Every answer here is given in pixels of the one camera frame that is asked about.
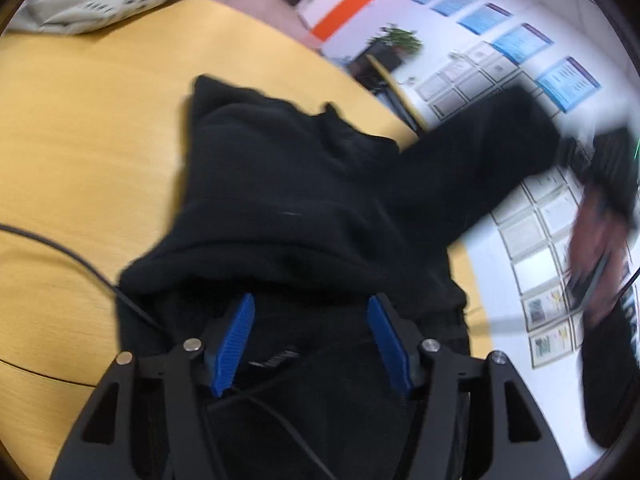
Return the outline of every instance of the yellow table surface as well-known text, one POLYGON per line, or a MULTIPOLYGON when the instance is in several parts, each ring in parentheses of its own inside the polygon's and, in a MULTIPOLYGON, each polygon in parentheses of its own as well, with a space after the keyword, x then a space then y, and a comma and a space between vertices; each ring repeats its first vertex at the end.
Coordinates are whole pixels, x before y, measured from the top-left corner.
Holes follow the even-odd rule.
MULTIPOLYGON (((414 134, 313 51, 210 0, 183 0, 93 34, 0 38, 0 222, 73 248, 109 278, 166 232, 176 209, 191 82, 207 73, 324 102, 401 147, 414 134)), ((484 323, 464 249, 452 250, 484 323)), ((48 478, 70 425, 117 352, 113 298, 78 264, 0 233, 0 441, 48 478), (18 370, 11 365, 62 383, 18 370)), ((474 338, 485 356, 487 337, 474 338)))

